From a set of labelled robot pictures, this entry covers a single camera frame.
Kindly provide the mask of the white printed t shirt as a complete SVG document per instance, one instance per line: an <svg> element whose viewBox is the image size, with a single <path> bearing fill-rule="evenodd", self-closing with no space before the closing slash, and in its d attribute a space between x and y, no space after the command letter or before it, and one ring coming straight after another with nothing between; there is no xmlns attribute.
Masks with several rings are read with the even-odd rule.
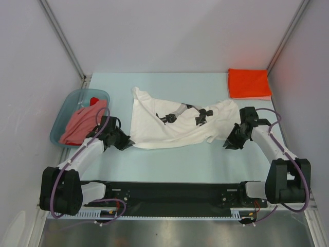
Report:
<svg viewBox="0 0 329 247"><path fill-rule="evenodd" d="M177 148L225 140L240 120L239 107L224 100L207 107L156 99L138 87L132 90L134 102L130 136L141 149Z"/></svg>

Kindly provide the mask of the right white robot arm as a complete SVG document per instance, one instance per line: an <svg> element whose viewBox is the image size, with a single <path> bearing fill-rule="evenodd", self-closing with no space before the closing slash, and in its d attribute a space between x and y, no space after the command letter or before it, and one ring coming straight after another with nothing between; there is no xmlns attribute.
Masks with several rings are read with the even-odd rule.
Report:
<svg viewBox="0 0 329 247"><path fill-rule="evenodd" d="M255 199L282 205L295 213L307 209L310 200L311 165L298 158L273 134L274 125L259 118L255 107L240 109L240 123L236 123L224 142L230 150L242 149L246 141L256 143L269 161L266 181L246 181L237 193L242 206L250 206Z"/></svg>

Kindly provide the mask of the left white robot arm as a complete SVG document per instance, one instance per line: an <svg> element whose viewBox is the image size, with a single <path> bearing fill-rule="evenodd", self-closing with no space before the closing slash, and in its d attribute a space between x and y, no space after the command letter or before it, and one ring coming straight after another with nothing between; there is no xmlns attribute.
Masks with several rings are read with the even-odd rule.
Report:
<svg viewBox="0 0 329 247"><path fill-rule="evenodd" d="M114 194L102 182L82 184L80 176L107 148L113 146L123 151L134 142L121 130L117 117L102 116L101 121L89 132L72 157L56 167L47 167L42 174L39 207L55 218L76 215L81 206L98 201L107 206Z"/></svg>

